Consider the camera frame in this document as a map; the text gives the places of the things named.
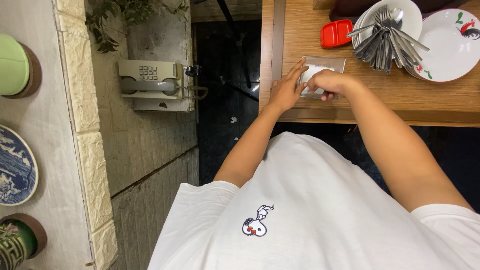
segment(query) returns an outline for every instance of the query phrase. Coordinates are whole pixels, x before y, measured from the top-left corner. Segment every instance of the dark floor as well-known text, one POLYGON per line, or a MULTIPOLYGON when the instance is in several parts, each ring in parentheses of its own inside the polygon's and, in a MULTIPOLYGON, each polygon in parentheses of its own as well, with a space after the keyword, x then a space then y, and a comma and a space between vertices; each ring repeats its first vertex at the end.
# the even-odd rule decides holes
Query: dark floor
MULTIPOLYGON (((200 184, 213 180, 223 160, 258 115, 258 102, 236 92, 226 84, 259 96, 261 21, 236 22, 243 39, 252 87, 242 71, 240 53, 225 22, 194 24, 197 64, 203 67, 199 85, 210 89, 199 102, 198 145, 200 148, 200 184)), ((370 158, 354 125, 277 123, 272 136, 284 131, 308 134, 334 147, 346 159, 359 165, 389 193, 382 176, 370 158)), ((480 129, 414 127, 426 142, 442 169, 460 193, 480 212, 480 129)))

